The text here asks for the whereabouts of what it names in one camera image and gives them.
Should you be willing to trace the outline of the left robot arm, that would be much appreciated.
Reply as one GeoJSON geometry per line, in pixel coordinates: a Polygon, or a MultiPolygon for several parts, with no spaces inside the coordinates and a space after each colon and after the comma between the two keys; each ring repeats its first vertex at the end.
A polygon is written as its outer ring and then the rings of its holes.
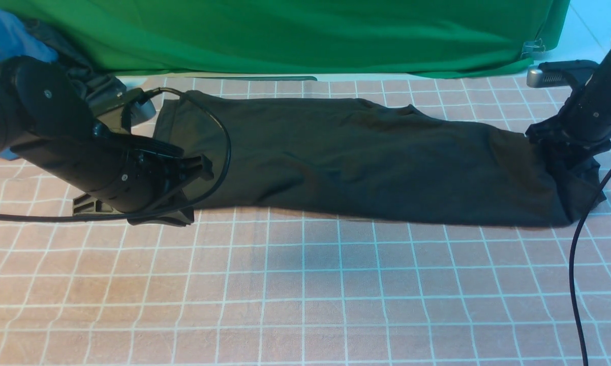
{"type": "Polygon", "coordinates": [[[172,88],[136,88],[89,108],[57,66],[30,56],[0,62],[0,153],[10,149],[59,180],[84,192],[69,217],[0,213],[0,222],[79,223],[126,220],[131,225],[193,223],[194,206],[212,195],[226,177],[231,140],[222,123],[225,162],[214,185],[187,199],[195,180],[212,180],[211,161],[185,156],[173,144],[131,133],[131,107],[172,88]]]}

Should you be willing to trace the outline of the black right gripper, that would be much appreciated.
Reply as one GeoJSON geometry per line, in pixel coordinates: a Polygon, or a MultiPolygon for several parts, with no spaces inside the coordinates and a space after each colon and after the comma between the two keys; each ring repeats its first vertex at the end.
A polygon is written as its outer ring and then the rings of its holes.
{"type": "Polygon", "coordinates": [[[539,144],[545,156],[577,167],[611,149],[611,118],[596,114],[587,117],[552,116],[530,125],[525,136],[539,144]]]}

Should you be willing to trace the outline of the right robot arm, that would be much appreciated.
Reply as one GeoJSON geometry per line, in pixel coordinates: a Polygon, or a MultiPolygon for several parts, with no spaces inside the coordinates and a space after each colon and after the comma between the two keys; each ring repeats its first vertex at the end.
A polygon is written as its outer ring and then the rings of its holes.
{"type": "Polygon", "coordinates": [[[611,149],[611,48],[600,63],[541,63],[527,72],[527,86],[572,90],[556,115],[530,125],[525,133],[548,156],[573,167],[611,149]]]}

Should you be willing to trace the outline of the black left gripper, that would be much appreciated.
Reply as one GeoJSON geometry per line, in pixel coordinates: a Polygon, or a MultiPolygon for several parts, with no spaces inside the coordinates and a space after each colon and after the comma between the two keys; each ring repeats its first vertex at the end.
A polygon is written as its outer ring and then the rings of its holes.
{"type": "Polygon", "coordinates": [[[159,223],[175,227],[194,222],[190,208],[170,210],[186,203],[184,187],[195,180],[214,178],[213,164],[204,155],[185,156],[182,148],[138,135],[94,137],[91,163],[104,160],[103,167],[90,173],[82,165],[80,189],[73,201],[73,216],[106,217],[141,214],[129,218],[131,225],[159,223]]]}

